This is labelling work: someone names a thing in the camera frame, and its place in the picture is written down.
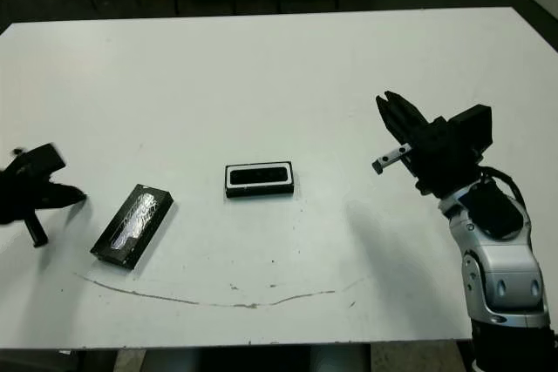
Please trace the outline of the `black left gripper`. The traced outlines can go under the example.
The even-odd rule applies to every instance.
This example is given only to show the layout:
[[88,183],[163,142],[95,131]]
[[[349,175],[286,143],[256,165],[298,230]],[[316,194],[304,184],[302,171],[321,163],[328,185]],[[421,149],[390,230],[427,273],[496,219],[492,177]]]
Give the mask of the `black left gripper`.
[[[33,172],[29,164],[12,161],[1,171],[1,225],[22,221],[31,236],[34,247],[48,243],[48,237],[36,211],[38,197],[44,184],[50,179],[46,171]],[[85,194],[75,186],[49,184],[50,208],[64,208],[86,200]]]

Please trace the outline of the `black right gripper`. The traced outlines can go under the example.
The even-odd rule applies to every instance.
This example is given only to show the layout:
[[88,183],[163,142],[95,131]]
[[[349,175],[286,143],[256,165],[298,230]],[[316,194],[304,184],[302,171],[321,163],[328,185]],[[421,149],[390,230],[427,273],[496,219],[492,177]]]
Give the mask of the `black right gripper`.
[[454,123],[442,117],[428,123],[415,105],[392,91],[376,96],[376,103],[386,129],[401,144],[373,161],[376,173],[401,161],[417,179],[420,193],[437,198],[481,177],[475,151]]

